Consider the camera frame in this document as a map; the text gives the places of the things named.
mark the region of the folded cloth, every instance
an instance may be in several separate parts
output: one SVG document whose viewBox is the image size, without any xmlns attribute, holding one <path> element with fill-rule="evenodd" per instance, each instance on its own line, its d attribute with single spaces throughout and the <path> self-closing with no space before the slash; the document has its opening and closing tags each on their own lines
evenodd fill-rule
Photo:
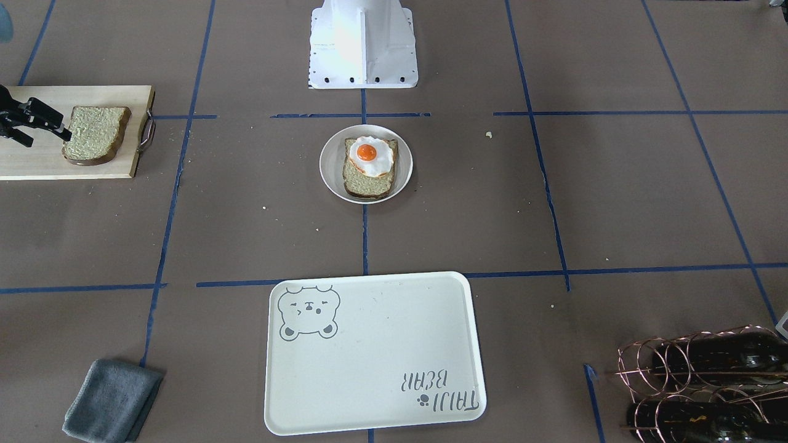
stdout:
<svg viewBox="0 0 788 443">
<path fill-rule="evenodd" d="M 163 375 L 113 360 L 96 360 L 65 413 L 63 432 L 90 443 L 135 441 Z"/>
</svg>

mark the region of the white plate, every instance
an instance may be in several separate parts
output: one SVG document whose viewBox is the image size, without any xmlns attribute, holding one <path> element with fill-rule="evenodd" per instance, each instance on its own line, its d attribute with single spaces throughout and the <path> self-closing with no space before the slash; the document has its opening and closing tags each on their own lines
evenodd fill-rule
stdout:
<svg viewBox="0 0 788 443">
<path fill-rule="evenodd" d="M 462 274 L 294 280 L 271 291 L 264 415 L 274 434 L 463 422 L 486 406 Z"/>
<path fill-rule="evenodd" d="M 361 136 L 372 136 L 386 140 L 395 139 L 397 141 L 399 154 L 397 155 L 396 164 L 394 166 L 394 183 L 392 184 L 390 193 L 383 199 L 360 199 L 345 191 L 344 180 L 342 179 L 342 168 L 345 158 L 344 140 L 351 138 L 357 139 Z M 362 205 L 384 202 L 394 195 L 397 195 L 397 193 L 405 188 L 405 185 L 411 179 L 412 173 L 413 156 L 411 155 L 411 149 L 407 146 L 405 140 L 402 140 L 402 137 L 396 135 L 391 129 L 386 129 L 382 126 L 356 125 L 342 129 L 325 143 L 323 151 L 320 153 L 320 176 L 323 177 L 323 183 L 325 183 L 331 192 L 348 202 Z"/>
</svg>

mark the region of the bear ear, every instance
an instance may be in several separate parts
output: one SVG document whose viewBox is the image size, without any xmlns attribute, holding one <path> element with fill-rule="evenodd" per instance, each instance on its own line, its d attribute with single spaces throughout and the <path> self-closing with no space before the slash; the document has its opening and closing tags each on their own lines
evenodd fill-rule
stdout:
<svg viewBox="0 0 788 443">
<path fill-rule="evenodd" d="M 318 331 L 320 337 L 323 338 L 331 338 L 336 335 L 336 322 L 330 322 L 327 326 L 323 329 Z"/>
<path fill-rule="evenodd" d="M 279 329 L 279 335 L 282 337 L 284 341 L 293 341 L 298 337 L 298 333 L 290 328 L 287 325 L 282 325 Z"/>
</svg>

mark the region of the egg yolk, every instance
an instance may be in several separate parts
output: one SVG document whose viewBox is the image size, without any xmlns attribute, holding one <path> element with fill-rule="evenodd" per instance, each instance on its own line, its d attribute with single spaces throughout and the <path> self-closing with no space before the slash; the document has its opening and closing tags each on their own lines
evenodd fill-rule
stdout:
<svg viewBox="0 0 788 443">
<path fill-rule="evenodd" d="M 356 151 L 361 158 L 365 162 L 371 162 L 377 157 L 377 151 L 371 144 L 363 144 L 359 146 L 359 149 Z"/>
</svg>

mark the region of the egg toast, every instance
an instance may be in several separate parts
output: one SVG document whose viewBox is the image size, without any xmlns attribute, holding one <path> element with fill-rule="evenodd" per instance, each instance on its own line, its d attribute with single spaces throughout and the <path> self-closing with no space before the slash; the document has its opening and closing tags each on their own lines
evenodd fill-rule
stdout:
<svg viewBox="0 0 788 443">
<path fill-rule="evenodd" d="M 394 172 L 397 161 L 396 140 L 384 140 L 394 151 L 392 168 L 378 177 L 368 177 L 361 173 L 350 161 L 350 148 L 356 139 L 345 139 L 345 161 L 342 169 L 345 190 L 348 194 L 362 199 L 382 199 L 386 197 L 394 185 Z"/>
</svg>

